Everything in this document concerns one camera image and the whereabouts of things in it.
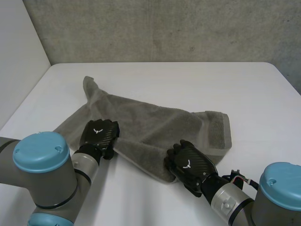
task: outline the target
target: gray towel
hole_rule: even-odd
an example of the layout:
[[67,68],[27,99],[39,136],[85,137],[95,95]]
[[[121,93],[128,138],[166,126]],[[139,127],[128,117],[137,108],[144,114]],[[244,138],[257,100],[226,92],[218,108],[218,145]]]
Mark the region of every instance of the gray towel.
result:
[[175,177],[165,169],[167,149],[180,139],[190,141],[217,164],[231,148],[229,118],[220,112],[190,113],[114,96],[98,88],[93,78],[83,81],[87,103],[64,121],[55,132],[65,137],[73,150],[89,120],[118,121],[120,137],[114,150],[162,182]]

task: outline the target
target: white logo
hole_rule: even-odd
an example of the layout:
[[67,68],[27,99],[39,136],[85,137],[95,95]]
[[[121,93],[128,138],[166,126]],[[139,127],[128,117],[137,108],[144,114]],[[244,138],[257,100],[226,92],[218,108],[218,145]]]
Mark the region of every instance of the white logo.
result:
[[97,134],[97,133],[100,133],[101,131],[103,131],[103,129],[101,129],[101,130],[95,130],[95,129],[93,129],[94,130],[94,132]]
[[183,166],[183,169],[186,169],[186,168],[191,168],[191,166],[190,166],[190,160],[188,160],[188,165],[187,166]]

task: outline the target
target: cable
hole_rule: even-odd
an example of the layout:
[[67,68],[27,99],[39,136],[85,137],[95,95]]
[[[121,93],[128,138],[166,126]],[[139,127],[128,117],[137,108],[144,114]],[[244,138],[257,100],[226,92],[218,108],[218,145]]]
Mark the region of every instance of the cable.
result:
[[231,180],[231,183],[234,183],[234,181],[237,179],[237,178],[240,178],[242,179],[243,181],[245,181],[248,185],[252,186],[254,189],[258,190],[258,187],[259,187],[259,184],[256,183],[255,181],[251,180],[251,179],[247,179],[245,178],[244,176],[242,175],[237,175],[235,176],[232,180]]

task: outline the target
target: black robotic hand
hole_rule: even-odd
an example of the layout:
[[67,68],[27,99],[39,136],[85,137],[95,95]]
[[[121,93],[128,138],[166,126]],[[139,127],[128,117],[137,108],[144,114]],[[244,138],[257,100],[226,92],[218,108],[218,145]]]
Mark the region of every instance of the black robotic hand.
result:
[[212,161],[186,140],[181,145],[174,144],[167,151],[165,166],[184,184],[196,197],[202,195],[202,183],[210,175],[217,175]]
[[117,137],[119,125],[116,121],[89,121],[81,135],[77,152],[93,156],[98,164],[101,157],[110,160],[114,156],[113,144]]

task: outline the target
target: light blue joint cap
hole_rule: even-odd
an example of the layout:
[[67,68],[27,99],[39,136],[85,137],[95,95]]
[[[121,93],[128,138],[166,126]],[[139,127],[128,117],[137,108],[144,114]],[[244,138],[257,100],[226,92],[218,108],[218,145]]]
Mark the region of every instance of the light blue joint cap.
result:
[[70,151],[65,139],[55,132],[32,134],[21,140],[14,149],[16,166],[29,173],[46,173],[62,166]]
[[301,166],[288,162],[270,164],[260,178],[260,189],[276,205],[301,211]]
[[30,216],[27,226],[73,226],[73,223],[56,215],[33,213]]

